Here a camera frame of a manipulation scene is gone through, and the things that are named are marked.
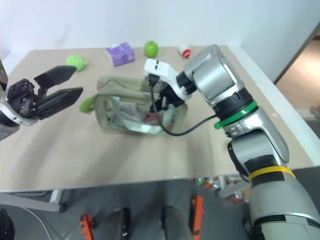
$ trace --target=red and white toy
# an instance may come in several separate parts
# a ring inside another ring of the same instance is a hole
[[[190,54],[191,54],[191,50],[190,50],[190,47],[187,45],[187,44],[181,44],[179,47],[178,47],[178,52],[179,54],[188,59],[190,57]]]

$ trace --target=yellow tape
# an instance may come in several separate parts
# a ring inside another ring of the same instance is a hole
[[[287,168],[285,166],[268,166],[268,167],[261,168],[257,171],[252,172],[249,175],[249,180],[252,180],[253,178],[255,178],[259,175],[272,173],[272,172],[286,172],[286,173],[291,174],[294,178],[296,178],[294,173],[289,168]]]

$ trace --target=black cable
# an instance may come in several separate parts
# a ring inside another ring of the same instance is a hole
[[[242,173],[239,173],[239,174],[240,174],[240,177],[242,178],[243,181],[249,183],[248,177],[244,176]]]
[[[156,107],[156,100],[155,100],[155,94],[154,94],[154,86],[152,84],[149,85],[149,88],[150,88],[150,95],[151,95],[151,101],[152,101],[152,107],[153,107],[153,111],[155,113],[155,117],[156,117],[156,120],[158,121],[158,124],[159,126],[162,128],[162,130],[171,135],[171,136],[175,136],[175,137],[179,137],[179,136],[183,136],[183,135],[186,135],[190,132],[192,132],[193,130],[195,130],[197,127],[201,126],[202,124],[204,124],[205,122],[209,121],[210,119],[213,119],[216,117],[216,115],[213,115],[213,116],[210,116],[210,117],[207,117],[206,119],[202,120],[201,122],[199,122],[198,124],[194,125],[193,127],[191,127],[189,130],[187,131],[184,131],[184,132],[181,132],[181,133],[173,133],[171,131],[169,131],[168,129],[166,129],[166,127],[162,124],[162,121],[160,119],[160,116],[158,114],[158,111],[157,111],[157,107]]]

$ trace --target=tissue box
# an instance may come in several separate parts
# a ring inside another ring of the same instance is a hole
[[[127,64],[135,60],[135,51],[126,42],[105,49],[106,55],[113,66]]]

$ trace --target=table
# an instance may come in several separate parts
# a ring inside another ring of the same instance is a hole
[[[312,167],[314,161],[255,80],[227,46],[220,48],[286,140],[290,151],[288,166]],[[192,48],[192,54],[201,49]],[[79,104],[97,92],[99,77],[142,78],[146,60],[143,48],[135,48],[135,62],[118,67],[109,63],[103,48],[33,50],[12,71],[9,81],[14,83],[22,78],[31,81],[52,67],[64,65],[66,57],[73,54],[84,55],[89,61],[88,67],[49,93],[81,86],[82,95],[73,106],[32,126],[21,126],[19,132],[1,142],[1,192],[83,188],[237,172],[227,151],[230,139],[222,129],[213,127],[216,119],[186,136],[171,137],[104,132],[94,114],[79,112]],[[178,55],[175,47],[160,48],[157,60],[171,64],[178,72],[188,61]],[[198,92],[187,105],[182,130],[213,114]]]

